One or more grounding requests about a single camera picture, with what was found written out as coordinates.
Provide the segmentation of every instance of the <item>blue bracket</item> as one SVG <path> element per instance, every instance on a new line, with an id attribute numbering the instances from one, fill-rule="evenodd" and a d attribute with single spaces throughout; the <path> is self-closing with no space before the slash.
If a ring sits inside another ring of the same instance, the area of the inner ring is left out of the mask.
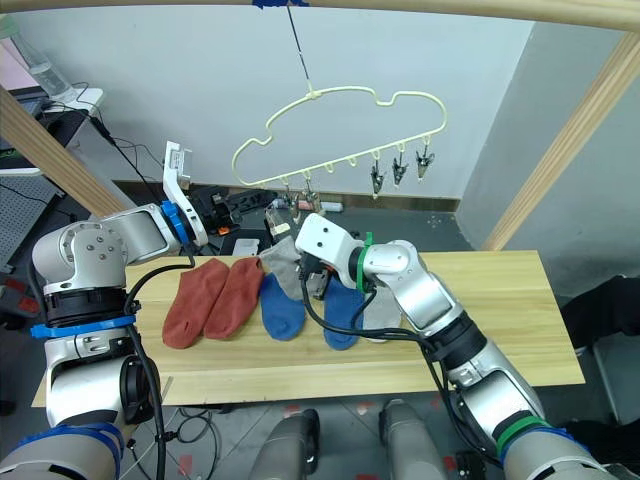
<path id="1" fill-rule="evenodd" d="M 81 335 L 83 333 L 120 328 L 126 325 L 132 325 L 135 321 L 135 315 L 127 315 L 126 317 L 111 318 L 109 320 L 102 320 L 101 322 L 85 323 L 83 325 L 73 325 L 71 327 L 50 328 L 45 326 L 43 323 L 39 323 L 38 325 L 31 327 L 31 336 L 33 338 L 70 337 L 73 335 Z"/>
<path id="2" fill-rule="evenodd" d="M 176 230 L 180 243 L 182 243 L 182 245 L 188 245 L 189 237 L 187 236 L 187 231 L 184 228 L 182 220 L 180 220 L 180 214 L 176 204 L 169 200 L 164 200 L 160 208 L 162 208 L 162 213 L 167 216 L 171 225 L 173 225 L 173 228 Z"/>

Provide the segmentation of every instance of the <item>white wall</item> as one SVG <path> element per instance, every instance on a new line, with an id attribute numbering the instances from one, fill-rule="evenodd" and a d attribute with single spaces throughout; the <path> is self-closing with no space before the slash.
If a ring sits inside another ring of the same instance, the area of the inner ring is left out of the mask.
<path id="1" fill-rule="evenodd" d="M 446 132 L 433 139 L 437 163 L 429 180 L 411 170 L 392 188 L 391 154 L 383 156 L 391 194 L 461 197 L 531 30 L 531 22 L 421 13 L 294 9 L 316 88 L 426 90 L 450 112 Z M 111 7 L 21 13 L 26 38 L 47 53 L 72 82 L 106 91 L 102 108 L 114 136 L 147 143 L 162 155 L 172 139 L 194 151 L 192 177 L 238 184 L 230 160 L 264 122 L 306 93 L 285 9 L 253 7 Z M 323 98 L 286 117 L 277 141 L 250 150 L 248 179 L 373 147 L 438 125 L 436 108 L 402 101 L 376 109 L 367 97 Z M 81 150 L 115 179 L 135 178 L 97 135 Z M 323 191 L 368 193 L 369 161 L 314 176 Z M 151 162 L 146 174 L 159 176 Z M 299 179 L 294 186 L 301 186 Z"/>
<path id="2" fill-rule="evenodd" d="M 479 247 L 621 37 L 538 23 L 457 213 Z M 640 79 L 507 244 L 537 249 L 554 291 L 576 295 L 640 274 Z"/>

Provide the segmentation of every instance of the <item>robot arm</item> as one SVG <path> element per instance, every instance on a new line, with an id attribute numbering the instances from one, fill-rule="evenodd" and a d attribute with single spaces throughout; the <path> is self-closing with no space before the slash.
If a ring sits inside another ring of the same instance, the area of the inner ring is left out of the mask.
<path id="1" fill-rule="evenodd" d="M 296 240 L 301 252 L 330 265 L 347 287 L 389 288 L 430 356 L 456 389 L 461 415 L 496 452 L 508 480 L 611 479 L 589 453 L 544 420 L 535 391 L 485 337 L 444 283 L 404 240 L 365 245 L 311 214 Z"/>
<path id="2" fill-rule="evenodd" d="M 150 401 L 154 393 L 148 375 L 158 384 L 157 369 L 134 348 L 125 267 L 175 253 L 191 242 L 208 242 L 180 188 L 188 186 L 184 168 L 189 153 L 167 142 L 163 186 L 169 201 L 161 206 L 76 222 L 45 235 L 34 247 L 33 264 L 46 284 L 41 298 L 45 324 L 32 334 L 48 338 L 46 410 L 52 429 L 25 439 L 3 460 L 2 480 L 117 479 L 123 449 L 137 425 L 154 413 L 161 423 L 161 412 L 154 412 Z"/>

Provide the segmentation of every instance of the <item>wooden tabletop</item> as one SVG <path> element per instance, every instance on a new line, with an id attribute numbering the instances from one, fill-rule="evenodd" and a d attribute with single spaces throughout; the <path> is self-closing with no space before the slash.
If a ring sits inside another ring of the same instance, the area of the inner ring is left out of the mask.
<path id="1" fill-rule="evenodd" d="M 537 252 L 421 255 L 532 385 L 584 382 Z M 217 258 L 227 264 L 236 259 Z M 129 267 L 129 286 L 154 268 L 182 260 L 166 257 Z M 196 258 L 198 264 L 207 260 Z M 163 387 L 170 381 L 167 405 L 435 390 L 412 342 L 379 344 L 361 338 L 354 347 L 335 351 L 308 315 L 295 339 L 280 342 L 265 331 L 259 306 L 228 340 L 200 338 L 185 350 L 169 348 L 162 343 L 162 324 L 179 276 L 175 270 L 163 273 L 138 295 L 143 308 L 136 325 Z M 314 307 L 323 315 L 321 302 Z M 42 385 L 33 405 L 44 405 Z"/>

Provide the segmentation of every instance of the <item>metal clip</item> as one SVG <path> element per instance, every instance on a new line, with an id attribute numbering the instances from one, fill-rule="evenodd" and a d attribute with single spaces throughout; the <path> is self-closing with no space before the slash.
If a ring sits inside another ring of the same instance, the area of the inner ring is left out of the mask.
<path id="1" fill-rule="evenodd" d="M 393 186 L 399 188 L 402 177 L 407 171 L 409 165 L 402 165 L 402 151 L 400 152 L 400 159 L 393 158 Z"/>
<path id="2" fill-rule="evenodd" d="M 416 151 L 416 163 L 418 164 L 418 181 L 421 182 L 424 179 L 424 174 L 427 173 L 427 168 L 434 162 L 436 159 L 435 153 L 430 153 L 427 155 L 427 150 L 429 148 L 429 144 L 426 143 L 424 146 L 424 153 L 420 155 L 420 152 Z"/>
<path id="3" fill-rule="evenodd" d="M 384 175 L 380 174 L 378 168 L 378 160 L 375 165 L 371 167 L 371 183 L 373 183 L 373 198 L 378 198 L 378 193 L 382 190 L 382 182 L 384 181 Z"/>

